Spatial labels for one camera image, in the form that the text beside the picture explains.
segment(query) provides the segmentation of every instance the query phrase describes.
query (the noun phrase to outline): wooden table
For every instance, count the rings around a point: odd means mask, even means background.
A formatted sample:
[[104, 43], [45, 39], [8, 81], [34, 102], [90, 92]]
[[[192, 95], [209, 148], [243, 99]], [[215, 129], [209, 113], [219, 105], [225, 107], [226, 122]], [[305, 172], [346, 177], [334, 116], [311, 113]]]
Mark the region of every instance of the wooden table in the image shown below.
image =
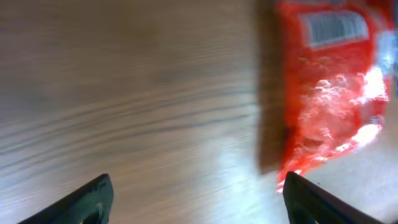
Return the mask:
[[[110, 223], [288, 222], [274, 193], [283, 89], [266, 1], [5, 0], [0, 43], [2, 223], [102, 173]], [[398, 205], [388, 122], [378, 150], [308, 175], [384, 221]]]

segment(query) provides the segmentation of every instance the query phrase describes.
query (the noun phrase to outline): red plastic bag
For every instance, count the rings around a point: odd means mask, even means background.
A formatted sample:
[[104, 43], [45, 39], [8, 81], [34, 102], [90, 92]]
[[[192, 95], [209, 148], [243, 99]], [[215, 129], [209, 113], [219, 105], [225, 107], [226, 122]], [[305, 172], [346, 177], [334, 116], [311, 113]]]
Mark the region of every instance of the red plastic bag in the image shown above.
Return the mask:
[[279, 172], [304, 174], [381, 131], [395, 44], [391, 0], [281, 0], [285, 122]]

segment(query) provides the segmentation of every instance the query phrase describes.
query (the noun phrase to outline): shiny plastic packaging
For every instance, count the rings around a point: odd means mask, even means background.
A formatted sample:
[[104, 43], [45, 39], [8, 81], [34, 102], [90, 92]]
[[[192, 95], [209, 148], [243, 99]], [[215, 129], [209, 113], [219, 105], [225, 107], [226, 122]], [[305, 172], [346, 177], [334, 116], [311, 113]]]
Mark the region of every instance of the shiny plastic packaging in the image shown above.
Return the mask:
[[281, 0], [285, 122], [279, 172], [304, 174], [371, 142], [395, 56], [393, 0]]

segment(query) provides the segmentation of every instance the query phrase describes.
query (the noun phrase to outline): red package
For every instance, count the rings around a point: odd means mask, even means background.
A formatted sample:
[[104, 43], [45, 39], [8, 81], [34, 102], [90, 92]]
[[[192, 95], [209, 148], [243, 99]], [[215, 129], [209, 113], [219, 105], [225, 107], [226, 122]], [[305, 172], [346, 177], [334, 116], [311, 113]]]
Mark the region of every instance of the red package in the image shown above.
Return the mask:
[[279, 172], [304, 174], [371, 142], [384, 125], [395, 53], [393, 0], [281, 0], [285, 122]]

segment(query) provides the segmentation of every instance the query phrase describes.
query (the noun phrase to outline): black object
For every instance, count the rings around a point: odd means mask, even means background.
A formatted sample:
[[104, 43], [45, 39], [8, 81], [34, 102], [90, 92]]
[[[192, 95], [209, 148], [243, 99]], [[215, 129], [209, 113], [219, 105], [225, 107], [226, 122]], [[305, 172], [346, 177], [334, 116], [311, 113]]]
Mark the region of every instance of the black object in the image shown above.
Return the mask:
[[102, 174], [20, 224], [107, 224], [113, 201], [108, 174]]
[[283, 195], [291, 224], [381, 223], [295, 172], [287, 174]]

